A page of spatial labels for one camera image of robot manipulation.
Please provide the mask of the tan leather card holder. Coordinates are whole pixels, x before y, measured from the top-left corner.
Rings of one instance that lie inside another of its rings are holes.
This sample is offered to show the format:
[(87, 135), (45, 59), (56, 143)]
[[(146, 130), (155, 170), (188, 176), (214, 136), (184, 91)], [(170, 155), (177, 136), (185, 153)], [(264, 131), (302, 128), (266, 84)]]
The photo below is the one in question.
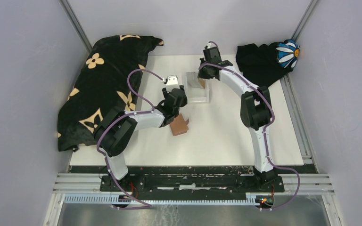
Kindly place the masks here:
[(188, 132), (189, 118), (180, 113), (174, 120), (169, 124), (172, 135), (179, 136)]

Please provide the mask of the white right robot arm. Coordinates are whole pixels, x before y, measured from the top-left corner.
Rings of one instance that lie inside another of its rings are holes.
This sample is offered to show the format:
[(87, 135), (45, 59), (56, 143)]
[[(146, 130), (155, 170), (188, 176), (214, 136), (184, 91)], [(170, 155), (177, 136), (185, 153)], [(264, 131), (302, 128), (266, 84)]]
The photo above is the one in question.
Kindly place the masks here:
[(274, 114), (270, 92), (268, 88), (259, 87), (237, 73), (230, 61), (222, 60), (217, 47), (206, 46), (203, 53), (198, 77), (217, 79), (240, 97), (240, 118), (249, 129), (255, 155), (253, 185), (257, 191), (266, 192), (277, 177), (269, 142), (268, 127), (273, 123)]

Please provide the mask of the orange credit card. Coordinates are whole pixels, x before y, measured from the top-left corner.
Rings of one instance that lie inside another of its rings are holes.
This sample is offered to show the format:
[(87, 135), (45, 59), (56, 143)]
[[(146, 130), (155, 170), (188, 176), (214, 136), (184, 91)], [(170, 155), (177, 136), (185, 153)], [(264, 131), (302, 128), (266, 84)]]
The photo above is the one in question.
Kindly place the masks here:
[(204, 79), (198, 78), (198, 82), (200, 84), (201, 89), (206, 89), (206, 82)]

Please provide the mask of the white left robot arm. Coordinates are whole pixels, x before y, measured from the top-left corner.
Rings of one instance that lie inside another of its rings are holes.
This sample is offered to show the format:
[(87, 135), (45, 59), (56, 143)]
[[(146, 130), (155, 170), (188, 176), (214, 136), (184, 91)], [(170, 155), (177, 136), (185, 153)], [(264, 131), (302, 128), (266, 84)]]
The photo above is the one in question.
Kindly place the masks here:
[(179, 116), (180, 108), (188, 101), (183, 85), (167, 91), (162, 89), (164, 99), (147, 111), (123, 111), (112, 108), (102, 122), (94, 129), (97, 151), (104, 156), (111, 185), (117, 191), (125, 191), (130, 184), (124, 150), (133, 133), (148, 128), (161, 128), (169, 125)]

